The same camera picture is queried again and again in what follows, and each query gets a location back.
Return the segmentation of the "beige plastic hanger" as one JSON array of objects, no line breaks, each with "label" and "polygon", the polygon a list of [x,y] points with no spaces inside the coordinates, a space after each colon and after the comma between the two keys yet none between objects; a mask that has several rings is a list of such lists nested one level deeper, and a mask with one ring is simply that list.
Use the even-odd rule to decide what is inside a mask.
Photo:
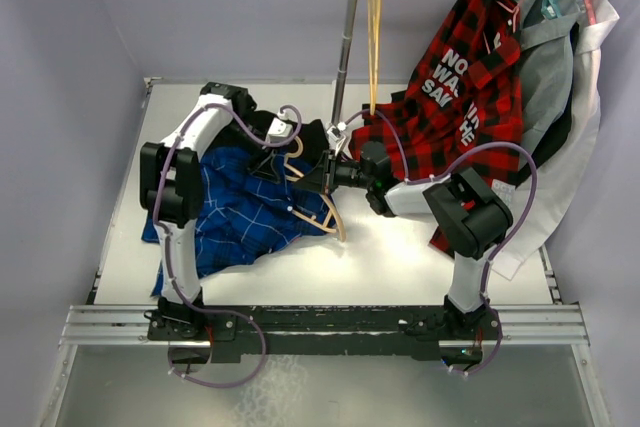
[{"label": "beige plastic hanger", "polygon": [[[299,181],[303,177],[303,172],[292,165],[292,159],[299,158],[304,153],[304,143],[299,136],[294,139],[294,148],[292,152],[284,155],[283,167],[285,171],[285,180],[291,184]],[[347,232],[344,221],[334,204],[333,200],[326,194],[317,194],[322,206],[319,209],[311,211],[300,211],[297,207],[288,207],[288,211],[299,220],[313,226],[314,228],[324,232],[325,234],[334,235],[340,242],[345,242]]]}]

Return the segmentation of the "blue plaid shirt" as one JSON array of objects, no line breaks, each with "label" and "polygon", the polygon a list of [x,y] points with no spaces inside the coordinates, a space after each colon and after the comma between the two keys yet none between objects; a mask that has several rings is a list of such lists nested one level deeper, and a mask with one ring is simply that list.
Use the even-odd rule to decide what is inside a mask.
[{"label": "blue plaid shirt", "polygon": [[200,165],[204,206],[195,223],[196,272],[200,279],[227,267],[251,265],[303,236],[324,232],[288,211],[319,209],[317,194],[249,175],[250,155],[240,148],[210,149]]}]

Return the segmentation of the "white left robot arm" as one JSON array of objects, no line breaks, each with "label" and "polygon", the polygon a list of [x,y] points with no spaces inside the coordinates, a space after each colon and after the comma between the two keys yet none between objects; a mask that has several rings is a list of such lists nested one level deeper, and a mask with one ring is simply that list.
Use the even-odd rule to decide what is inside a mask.
[{"label": "white left robot arm", "polygon": [[202,157],[229,127],[239,131],[260,153],[288,146],[302,127],[299,110],[285,105],[274,122],[283,125],[286,135],[271,141],[267,132],[249,122],[256,108],[246,87],[209,82],[173,132],[159,142],[144,143],[140,149],[139,202],[151,218],[161,248],[160,300],[176,308],[170,325],[184,339],[201,335],[205,314],[220,311],[202,303],[196,268],[196,220],[205,203]]}]

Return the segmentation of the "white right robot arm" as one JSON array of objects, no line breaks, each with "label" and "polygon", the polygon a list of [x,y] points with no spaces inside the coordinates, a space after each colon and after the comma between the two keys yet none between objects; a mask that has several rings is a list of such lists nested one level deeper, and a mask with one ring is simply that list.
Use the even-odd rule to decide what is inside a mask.
[{"label": "white right robot arm", "polygon": [[369,141],[357,160],[342,160],[331,151],[294,187],[329,195],[339,187],[366,191],[371,209],[385,217],[432,216],[454,251],[452,283],[444,299],[446,330],[467,338],[480,326],[487,311],[486,284],[491,255],[503,243],[513,216],[472,166],[469,157],[490,149],[515,149],[510,142],[490,142],[461,155],[445,173],[420,181],[400,181],[392,172],[385,146]]}]

